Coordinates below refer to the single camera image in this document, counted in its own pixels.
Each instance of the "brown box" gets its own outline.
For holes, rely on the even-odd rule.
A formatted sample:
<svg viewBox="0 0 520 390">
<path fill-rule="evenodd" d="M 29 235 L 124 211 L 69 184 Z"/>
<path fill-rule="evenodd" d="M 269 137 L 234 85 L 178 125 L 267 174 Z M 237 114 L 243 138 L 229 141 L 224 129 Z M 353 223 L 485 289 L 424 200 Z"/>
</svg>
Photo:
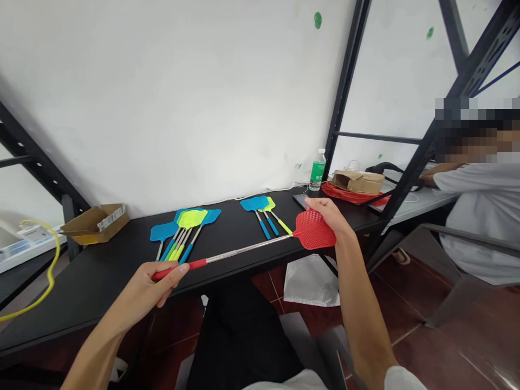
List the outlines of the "brown box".
<svg viewBox="0 0 520 390">
<path fill-rule="evenodd" d="M 385 177 L 382 174 L 359 171 L 334 171 L 331 183 L 344 190 L 379 195 Z"/>
<path fill-rule="evenodd" d="M 103 220 L 100 231 L 98 224 Z M 61 229 L 63 235 L 72 237 L 80 245 L 99 244 L 108 242 L 128 221 L 126 207 L 115 203 L 93 207 L 64 224 Z"/>
</svg>

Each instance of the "red handle grip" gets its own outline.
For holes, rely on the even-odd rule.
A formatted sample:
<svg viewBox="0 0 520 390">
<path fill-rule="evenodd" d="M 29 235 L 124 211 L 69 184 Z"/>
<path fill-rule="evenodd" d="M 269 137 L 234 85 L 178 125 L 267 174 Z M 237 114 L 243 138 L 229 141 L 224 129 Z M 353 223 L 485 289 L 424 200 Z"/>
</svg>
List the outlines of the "red handle grip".
<svg viewBox="0 0 520 390">
<path fill-rule="evenodd" d="M 201 260 L 197 260 L 195 262 L 192 262 L 192 263 L 189 263 L 190 264 L 190 269 L 195 269 L 195 268 L 200 268 L 200 267 L 203 267 L 205 265 L 207 265 L 206 263 L 206 259 L 201 259 Z M 167 269 L 167 270 L 164 270 L 164 271 L 161 271 L 161 272 L 156 272 L 152 275 L 152 280 L 154 282 L 158 282 L 159 280 L 163 279 L 166 275 L 168 275 L 171 271 L 173 271 L 175 268 L 170 268 L 170 269 Z"/>
<path fill-rule="evenodd" d="M 207 265 L 206 259 L 197 260 L 190 263 L 190 269 L 200 268 Z"/>
</svg>

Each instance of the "fly swatter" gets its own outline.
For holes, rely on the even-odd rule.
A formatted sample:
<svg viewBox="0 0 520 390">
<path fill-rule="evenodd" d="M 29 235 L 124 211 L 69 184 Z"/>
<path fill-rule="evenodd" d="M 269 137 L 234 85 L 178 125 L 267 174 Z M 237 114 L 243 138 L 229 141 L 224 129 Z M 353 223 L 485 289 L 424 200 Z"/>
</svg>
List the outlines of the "fly swatter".
<svg viewBox="0 0 520 390">
<path fill-rule="evenodd" d="M 265 237 L 267 239 L 271 239 L 269 232 L 267 232 L 267 229 L 265 228 L 264 222 L 260 219 L 260 216 L 258 215 L 258 211 L 256 211 L 258 209 L 263 210 L 266 206 L 269 205 L 267 196 L 244 199 L 244 200 L 240 201 L 240 204 L 244 208 L 245 211 L 254 211 L 255 212 L 256 217 L 258 218 L 258 221 L 260 222 L 260 226 L 262 227 L 262 230 L 264 231 Z"/>
<path fill-rule="evenodd" d="M 296 230 L 292 234 L 278 237 L 271 241 L 265 241 L 251 246 L 246 246 L 245 248 L 233 250 L 227 253 L 223 253 L 221 255 L 216 255 L 213 257 L 197 260 L 195 262 L 190 263 L 190 269 L 200 268 L 209 263 L 213 263 L 215 261 L 222 260 L 227 257 L 241 254 L 250 251 L 251 249 L 260 248 L 262 246 L 270 245 L 275 242 L 283 241 L 290 237 L 299 238 L 303 247 L 308 250 L 326 248 L 328 246 L 333 246 L 336 243 L 336 236 L 334 235 L 332 229 L 329 228 L 329 226 L 325 223 L 323 216 L 317 211 L 310 209 L 298 214 L 298 216 L 296 217 Z M 171 271 L 172 269 L 167 269 L 158 272 L 152 276 L 152 280 L 161 280 Z"/>
<path fill-rule="evenodd" d="M 158 261 L 159 257 L 161 257 L 161 250 L 163 250 L 164 241 L 168 237 L 172 237 L 174 234 L 176 234 L 174 233 L 175 231 L 179 231 L 175 221 L 167 224 L 155 225 L 152 227 L 152 230 L 150 231 L 150 241 L 161 241 L 155 261 Z"/>
<path fill-rule="evenodd" d="M 179 259 L 179 256 L 184 249 L 184 244 L 190 236 L 191 229 L 193 229 L 195 226 L 200 225 L 206 217 L 206 215 L 207 210 L 191 210 L 183 213 L 179 220 L 179 226 L 181 228 L 184 228 L 183 235 L 179 240 L 180 246 L 175 248 L 173 253 L 170 255 L 168 261 L 177 261 Z"/>
<path fill-rule="evenodd" d="M 287 234 L 293 234 L 293 231 L 290 230 L 287 225 L 285 225 L 281 219 L 279 219 L 276 214 L 272 211 L 274 208 L 275 208 L 275 202 L 271 199 L 271 197 L 267 197 L 267 200 L 269 201 L 269 205 L 267 205 L 267 207 L 264 208 L 264 214 L 265 216 L 267 217 L 267 221 L 269 222 L 269 224 L 271 225 L 273 231 L 276 233 L 276 229 L 274 227 L 274 224 L 271 222 L 271 218 L 269 218 L 269 215 L 265 212 L 265 211 L 269 211 L 273 217 L 276 218 L 276 220 L 278 221 L 278 223 L 280 224 L 281 227 L 283 227 L 283 230 L 285 230 L 287 232 Z"/>
<path fill-rule="evenodd" d="M 177 232 L 175 232 L 175 235 L 173 236 L 172 240 L 170 241 L 170 243 L 166 247 L 166 250 L 162 254 L 161 259 L 159 259 L 159 261 L 165 261 L 167 258 L 169 258 L 169 256 L 172 254 L 172 252 L 177 247 L 178 242 L 176 241 L 176 238 L 179 235 L 179 232 L 181 231 L 181 227 L 179 226 L 179 219 L 183 215 L 184 212 L 189 211 L 189 210 L 202 210 L 202 209 L 200 207 L 197 207 L 195 209 L 180 209 L 180 210 L 177 210 L 177 213 L 175 213 L 175 220 L 174 220 L 175 224 L 177 225 Z"/>
<path fill-rule="evenodd" d="M 217 220 L 218 216 L 220 215 L 220 213 L 221 213 L 221 210 L 219 210 L 219 209 L 207 211 L 206 217 L 200 224 L 199 230 L 197 230 L 197 233 L 195 233 L 195 237 L 193 238 L 193 240 L 191 240 L 191 244 L 188 245 L 188 247 L 186 248 L 186 252 L 184 252 L 182 258 L 180 259 L 179 265 L 184 264 L 184 262 L 190 255 L 191 249 L 193 248 L 193 244 L 195 243 L 195 240 L 199 236 L 199 233 L 202 230 L 202 228 L 204 227 L 204 225 L 215 222 Z"/>
</svg>

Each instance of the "hand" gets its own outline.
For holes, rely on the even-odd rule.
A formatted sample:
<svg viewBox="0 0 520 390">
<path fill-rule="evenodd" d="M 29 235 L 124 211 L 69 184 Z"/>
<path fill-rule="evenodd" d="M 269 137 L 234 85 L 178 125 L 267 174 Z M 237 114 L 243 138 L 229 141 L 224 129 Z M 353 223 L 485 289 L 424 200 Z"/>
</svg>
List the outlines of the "hand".
<svg viewBox="0 0 520 390">
<path fill-rule="evenodd" d="M 175 268 L 155 283 L 152 275 Z M 189 271 L 190 265 L 178 262 L 143 263 L 128 281 L 101 320 L 113 335 L 124 333 L 138 323 L 154 306 L 163 307 L 170 293 Z"/>
<path fill-rule="evenodd" d="M 347 220 L 337 209 L 337 206 L 331 199 L 305 198 L 305 203 L 307 204 L 307 210 L 311 208 L 323 215 L 323 219 L 325 220 L 327 225 L 329 225 L 329 227 L 334 231 L 336 237 L 338 237 L 341 234 L 353 235 L 355 237 L 354 230 L 352 230 Z"/>
</svg>

